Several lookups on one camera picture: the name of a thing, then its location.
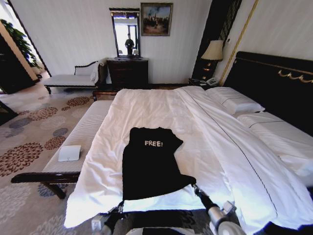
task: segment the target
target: chaise lounge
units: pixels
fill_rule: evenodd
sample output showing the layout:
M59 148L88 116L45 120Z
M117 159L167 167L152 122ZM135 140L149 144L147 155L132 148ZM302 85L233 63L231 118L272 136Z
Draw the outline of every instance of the chaise lounge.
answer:
M102 59L85 66L75 66L74 75L60 74L52 76L43 81L43 84L49 94L51 94L50 87L97 88L100 84L106 83L107 75L107 61Z

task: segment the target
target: mirror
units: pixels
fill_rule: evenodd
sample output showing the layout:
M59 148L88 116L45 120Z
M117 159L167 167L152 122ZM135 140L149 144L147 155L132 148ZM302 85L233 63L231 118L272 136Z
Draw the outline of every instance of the mirror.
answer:
M109 8L117 57L140 57L139 8Z

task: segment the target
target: telephone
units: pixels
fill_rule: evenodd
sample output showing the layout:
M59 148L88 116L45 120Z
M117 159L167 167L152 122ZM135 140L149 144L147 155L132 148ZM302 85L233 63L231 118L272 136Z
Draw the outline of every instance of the telephone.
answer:
M218 83L218 81L215 80L214 77L210 78L209 80L206 81L207 84L209 84L210 86L214 86Z

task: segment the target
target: lampshade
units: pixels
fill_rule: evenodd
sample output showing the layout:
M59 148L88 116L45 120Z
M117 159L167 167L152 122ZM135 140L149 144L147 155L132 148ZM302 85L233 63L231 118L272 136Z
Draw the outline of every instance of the lampshade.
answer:
M222 60L223 59L223 40L212 40L201 59Z

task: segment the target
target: upholstered bench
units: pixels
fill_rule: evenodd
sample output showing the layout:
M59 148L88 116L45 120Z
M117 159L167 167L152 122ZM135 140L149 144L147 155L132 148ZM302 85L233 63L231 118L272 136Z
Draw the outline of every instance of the upholstered bench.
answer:
M60 199L65 198L65 193L57 184L76 183L85 161L85 157L91 147L92 140L107 115L111 100L94 102L74 127L62 146L81 145L79 160L59 162L59 152L56 151L42 172L22 173L14 176L12 183L41 182L52 190Z
M60 74L52 76L44 80L43 85L46 87L49 94L51 94L50 87L97 88L99 85L106 83L107 76L108 66L105 58L85 66L75 66L74 75Z

